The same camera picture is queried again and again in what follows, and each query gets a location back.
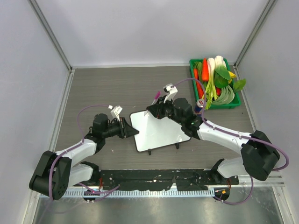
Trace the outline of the magenta capped white marker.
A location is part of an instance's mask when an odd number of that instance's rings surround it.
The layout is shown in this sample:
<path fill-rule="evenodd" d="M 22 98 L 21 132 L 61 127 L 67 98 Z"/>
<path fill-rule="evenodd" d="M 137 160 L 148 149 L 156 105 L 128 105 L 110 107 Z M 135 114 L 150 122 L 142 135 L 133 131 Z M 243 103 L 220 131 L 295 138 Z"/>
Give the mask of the magenta capped white marker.
<path fill-rule="evenodd" d="M 153 104 L 155 104 L 155 102 L 156 102 L 156 100 L 160 97 L 160 94 L 161 94 L 161 92 L 160 91 L 158 91 L 157 92 L 157 94 L 155 95 L 155 97 L 154 97 L 154 100 L 153 100 L 153 102 L 151 103 L 151 105 L 153 105 Z M 144 116 L 146 116 L 147 114 L 148 114 L 148 109 L 144 112 Z"/>

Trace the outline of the white whiteboard black frame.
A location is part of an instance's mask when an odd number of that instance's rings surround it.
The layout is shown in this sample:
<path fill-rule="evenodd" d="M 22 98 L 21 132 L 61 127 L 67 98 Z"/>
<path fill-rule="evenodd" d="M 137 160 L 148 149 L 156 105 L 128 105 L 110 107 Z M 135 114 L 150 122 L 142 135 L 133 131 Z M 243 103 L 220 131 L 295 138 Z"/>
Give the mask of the white whiteboard black frame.
<path fill-rule="evenodd" d="M 181 130 L 180 124 L 168 118 L 157 119 L 147 111 L 133 112 L 129 118 L 132 127 L 139 131 L 134 136 L 137 152 L 175 145 L 191 139 Z"/>

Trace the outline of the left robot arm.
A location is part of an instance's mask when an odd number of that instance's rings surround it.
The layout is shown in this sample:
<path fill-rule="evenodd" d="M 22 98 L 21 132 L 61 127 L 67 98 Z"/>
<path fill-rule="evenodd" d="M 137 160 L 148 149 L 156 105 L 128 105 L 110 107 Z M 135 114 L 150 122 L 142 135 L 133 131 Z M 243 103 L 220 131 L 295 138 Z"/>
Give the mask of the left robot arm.
<path fill-rule="evenodd" d="M 76 184 L 95 186 L 100 179 L 99 167 L 84 159 L 98 153 L 109 137 L 125 139 L 137 134 L 139 131 L 124 117 L 110 121 L 106 114 L 97 114 L 89 132 L 79 143 L 61 151 L 42 154 L 29 181 L 29 188 L 52 200 L 59 200 L 69 187 Z"/>

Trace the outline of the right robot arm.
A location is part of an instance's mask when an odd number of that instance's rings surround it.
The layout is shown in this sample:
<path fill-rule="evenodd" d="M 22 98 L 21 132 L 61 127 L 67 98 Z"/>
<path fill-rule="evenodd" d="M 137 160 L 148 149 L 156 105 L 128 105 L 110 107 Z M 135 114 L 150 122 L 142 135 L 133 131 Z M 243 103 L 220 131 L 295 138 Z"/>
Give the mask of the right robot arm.
<path fill-rule="evenodd" d="M 147 110 L 157 119 L 169 118 L 180 124 L 182 131 L 191 138 L 210 141 L 239 154 L 237 158 L 220 159 L 215 164 L 216 170 L 211 172 L 211 179 L 216 184 L 238 175 L 250 175 L 265 181 L 280 159 L 277 149 L 263 132 L 242 133 L 202 119 L 193 112 L 185 98 L 174 101 L 160 98 Z"/>

